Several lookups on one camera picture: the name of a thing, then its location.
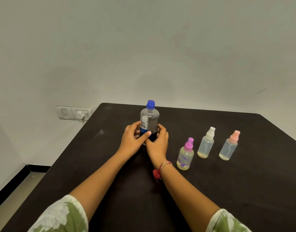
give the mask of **spray bottle with pink cap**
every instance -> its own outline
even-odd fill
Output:
[[[181,170],[188,170],[191,164],[191,161],[194,156],[193,149],[193,138],[189,138],[184,147],[180,149],[178,159],[177,159],[177,166]]]
[[[232,156],[232,153],[236,149],[238,143],[238,137],[240,132],[238,130],[235,130],[235,132],[225,141],[221,151],[220,151],[220,158],[223,160],[229,160]]]

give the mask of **green floral sleeve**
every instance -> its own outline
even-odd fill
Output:
[[[208,224],[206,232],[251,232],[225,209],[217,211]]]
[[[88,219],[80,202],[66,195],[50,205],[28,232],[88,232]]]

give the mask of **floor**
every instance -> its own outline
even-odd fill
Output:
[[[31,172],[0,206],[0,231],[25,201],[45,173]]]

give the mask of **bracelet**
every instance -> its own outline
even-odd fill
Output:
[[[162,180],[162,179],[161,179],[161,169],[162,169],[162,168],[164,167],[164,165],[166,165],[166,164],[171,164],[171,165],[173,165],[170,161],[167,160],[167,161],[165,161],[163,164],[161,164],[161,166],[159,167],[159,170],[155,169],[155,170],[152,171],[153,176],[154,176],[154,179],[155,179],[156,182],[158,182],[158,179]]]

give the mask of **bottle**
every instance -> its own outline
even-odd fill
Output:
[[[158,133],[158,120],[160,113],[157,109],[154,109],[155,103],[153,100],[148,100],[147,108],[141,111],[141,132],[142,136],[145,132],[151,131],[149,137],[151,142],[154,142],[157,139]]]
[[[191,161],[194,156],[193,148],[193,138],[189,138],[184,147],[180,149],[178,159],[177,159],[177,166],[181,170],[188,170],[191,164]]]
[[[208,157],[209,152],[210,152],[212,145],[214,143],[214,140],[213,140],[214,131],[215,131],[215,128],[210,127],[206,136],[203,137],[202,142],[200,143],[200,147],[198,148],[198,151],[197,151],[197,154],[199,157],[202,157],[202,158]]]
[[[238,137],[239,137],[240,132],[238,130],[235,130],[235,132],[225,141],[219,157],[223,160],[229,160],[230,157],[232,156],[232,153],[236,149],[238,143]]]

